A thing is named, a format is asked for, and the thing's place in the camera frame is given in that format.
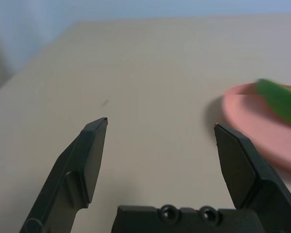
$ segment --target green object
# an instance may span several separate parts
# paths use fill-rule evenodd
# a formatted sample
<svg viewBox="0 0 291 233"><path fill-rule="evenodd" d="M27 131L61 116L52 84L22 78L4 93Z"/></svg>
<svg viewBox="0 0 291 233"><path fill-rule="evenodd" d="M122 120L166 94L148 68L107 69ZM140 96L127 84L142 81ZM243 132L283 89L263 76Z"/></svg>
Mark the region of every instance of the green object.
<svg viewBox="0 0 291 233"><path fill-rule="evenodd" d="M291 88L267 79L259 79L256 82L256 93L263 95L268 106L291 124Z"/></svg>

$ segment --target pink plate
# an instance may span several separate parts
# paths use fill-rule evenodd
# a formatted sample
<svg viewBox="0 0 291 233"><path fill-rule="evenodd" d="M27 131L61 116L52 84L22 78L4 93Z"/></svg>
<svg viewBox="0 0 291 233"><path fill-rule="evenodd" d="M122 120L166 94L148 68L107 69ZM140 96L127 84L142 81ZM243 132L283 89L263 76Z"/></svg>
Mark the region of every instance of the pink plate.
<svg viewBox="0 0 291 233"><path fill-rule="evenodd" d="M265 159L291 171L291 126L269 109L254 88L250 83L227 90L224 116L231 127L251 139Z"/></svg>

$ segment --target dark speck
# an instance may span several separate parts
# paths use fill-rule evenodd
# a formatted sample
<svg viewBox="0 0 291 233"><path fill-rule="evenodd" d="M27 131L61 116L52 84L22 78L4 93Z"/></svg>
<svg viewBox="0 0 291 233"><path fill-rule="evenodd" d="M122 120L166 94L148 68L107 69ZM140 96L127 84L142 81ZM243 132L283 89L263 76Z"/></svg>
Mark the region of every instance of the dark speck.
<svg viewBox="0 0 291 233"><path fill-rule="evenodd" d="M105 100L105 101L102 103L101 107L104 108L108 103L109 103L109 100Z"/></svg>

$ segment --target screw hole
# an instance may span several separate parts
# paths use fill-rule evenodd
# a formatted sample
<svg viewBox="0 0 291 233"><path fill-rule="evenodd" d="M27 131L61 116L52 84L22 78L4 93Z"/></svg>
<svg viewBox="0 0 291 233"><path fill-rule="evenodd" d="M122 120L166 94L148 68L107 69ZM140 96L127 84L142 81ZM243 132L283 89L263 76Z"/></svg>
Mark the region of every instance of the screw hole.
<svg viewBox="0 0 291 233"><path fill-rule="evenodd" d="M206 210L204 212L204 216L210 222L213 222L213 221L216 220L216 214L213 211L211 211L211 210Z"/></svg>
<svg viewBox="0 0 291 233"><path fill-rule="evenodd" d="M161 220L168 224L175 224L180 218L179 210L172 205L163 206L158 213Z"/></svg>
<svg viewBox="0 0 291 233"><path fill-rule="evenodd" d="M175 212L171 208L164 209L163 214L168 220L172 220L176 216Z"/></svg>

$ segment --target table surface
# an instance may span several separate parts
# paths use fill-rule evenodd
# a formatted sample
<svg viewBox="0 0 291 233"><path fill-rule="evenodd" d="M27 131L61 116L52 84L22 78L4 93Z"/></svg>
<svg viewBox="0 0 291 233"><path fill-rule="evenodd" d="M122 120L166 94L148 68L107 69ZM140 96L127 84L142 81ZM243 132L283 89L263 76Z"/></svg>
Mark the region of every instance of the table surface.
<svg viewBox="0 0 291 233"><path fill-rule="evenodd" d="M222 93L257 78L291 84L291 15L77 24L0 89L0 232L20 229L57 157L100 117L94 200L73 233L111 232L120 204L233 208L212 128Z"/></svg>

